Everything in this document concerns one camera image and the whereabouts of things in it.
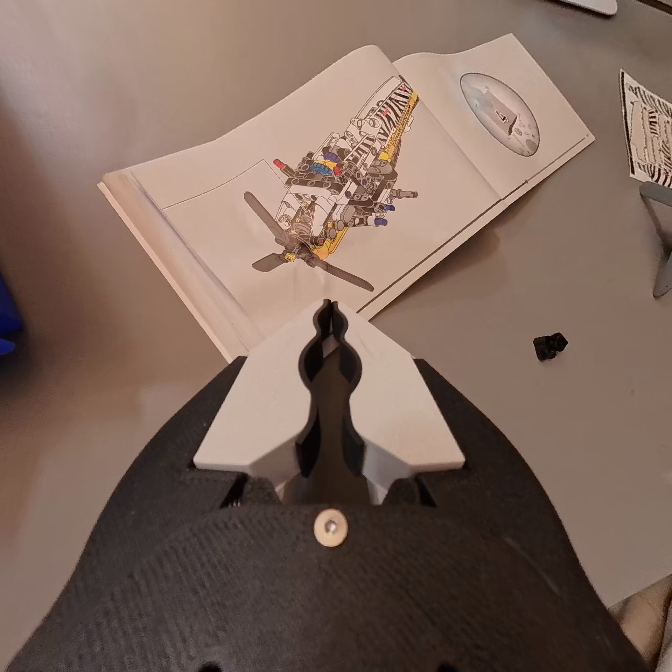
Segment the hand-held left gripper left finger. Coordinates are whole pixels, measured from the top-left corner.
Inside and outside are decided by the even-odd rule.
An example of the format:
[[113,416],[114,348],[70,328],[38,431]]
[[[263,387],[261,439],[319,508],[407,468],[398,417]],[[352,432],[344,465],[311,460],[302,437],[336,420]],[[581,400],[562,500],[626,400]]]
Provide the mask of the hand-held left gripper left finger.
[[250,350],[194,455],[198,470],[264,479],[281,501],[310,476],[323,437],[313,382],[331,322],[332,302],[318,300]]

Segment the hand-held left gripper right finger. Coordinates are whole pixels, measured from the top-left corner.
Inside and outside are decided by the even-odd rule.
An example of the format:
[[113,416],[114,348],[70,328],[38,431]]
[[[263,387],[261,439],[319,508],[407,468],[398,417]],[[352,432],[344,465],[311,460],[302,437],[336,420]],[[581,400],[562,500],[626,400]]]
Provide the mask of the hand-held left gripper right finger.
[[400,479],[460,469],[465,457],[416,360],[356,311],[332,303],[339,371],[348,382],[343,458],[380,505]]

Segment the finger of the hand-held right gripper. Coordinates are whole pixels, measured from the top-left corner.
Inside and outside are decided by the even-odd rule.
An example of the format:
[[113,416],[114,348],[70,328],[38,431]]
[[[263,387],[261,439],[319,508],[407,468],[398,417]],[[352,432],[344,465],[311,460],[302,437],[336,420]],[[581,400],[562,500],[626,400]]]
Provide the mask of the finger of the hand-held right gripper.
[[671,209],[671,189],[658,183],[642,183],[639,192],[665,253],[652,289],[653,298],[662,298],[671,291],[671,216],[662,213],[662,208]]

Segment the small black lego piece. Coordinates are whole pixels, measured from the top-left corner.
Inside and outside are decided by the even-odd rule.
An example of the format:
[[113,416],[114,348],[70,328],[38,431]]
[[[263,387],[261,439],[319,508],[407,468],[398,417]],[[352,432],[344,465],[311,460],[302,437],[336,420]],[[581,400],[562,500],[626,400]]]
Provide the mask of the small black lego piece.
[[539,362],[547,362],[554,359],[566,349],[567,345],[568,340],[561,332],[533,339],[535,356]]

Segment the open lego instruction booklet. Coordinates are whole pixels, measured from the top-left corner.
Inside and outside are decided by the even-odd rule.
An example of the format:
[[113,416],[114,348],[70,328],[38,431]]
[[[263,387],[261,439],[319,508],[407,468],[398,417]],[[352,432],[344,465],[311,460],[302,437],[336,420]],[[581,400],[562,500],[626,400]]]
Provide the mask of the open lego instruction booklet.
[[344,56],[99,189],[231,361],[323,298],[371,319],[594,136],[512,34]]

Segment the zebra striped sticker sheet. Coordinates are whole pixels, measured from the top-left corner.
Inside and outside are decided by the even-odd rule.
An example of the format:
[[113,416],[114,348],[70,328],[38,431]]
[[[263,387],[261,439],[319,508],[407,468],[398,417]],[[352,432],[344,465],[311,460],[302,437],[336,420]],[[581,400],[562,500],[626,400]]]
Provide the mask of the zebra striped sticker sheet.
[[619,72],[619,96],[631,178],[671,187],[671,103]]

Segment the white object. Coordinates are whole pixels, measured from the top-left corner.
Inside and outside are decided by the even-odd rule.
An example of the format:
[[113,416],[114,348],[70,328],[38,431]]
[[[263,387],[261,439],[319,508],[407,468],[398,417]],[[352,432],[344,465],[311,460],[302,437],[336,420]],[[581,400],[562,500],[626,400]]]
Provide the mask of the white object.
[[600,15],[603,17],[613,17],[617,13],[618,3],[616,0],[610,1],[579,1],[579,0],[566,0],[566,1],[550,1],[557,4],[564,4],[570,7],[580,9],[592,14]]

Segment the blue object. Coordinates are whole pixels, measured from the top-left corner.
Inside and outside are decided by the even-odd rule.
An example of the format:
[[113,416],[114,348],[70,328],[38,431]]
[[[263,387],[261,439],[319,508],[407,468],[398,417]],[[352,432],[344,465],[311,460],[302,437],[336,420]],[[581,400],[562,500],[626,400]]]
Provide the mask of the blue object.
[[12,282],[1,264],[1,358],[14,356],[25,347],[26,322],[16,300]]

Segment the person's beige pants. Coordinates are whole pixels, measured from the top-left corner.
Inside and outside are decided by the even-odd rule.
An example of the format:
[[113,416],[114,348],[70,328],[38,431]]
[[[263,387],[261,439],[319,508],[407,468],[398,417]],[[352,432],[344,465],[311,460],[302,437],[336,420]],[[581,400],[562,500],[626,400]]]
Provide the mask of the person's beige pants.
[[671,576],[609,607],[623,633],[653,671],[671,670]]

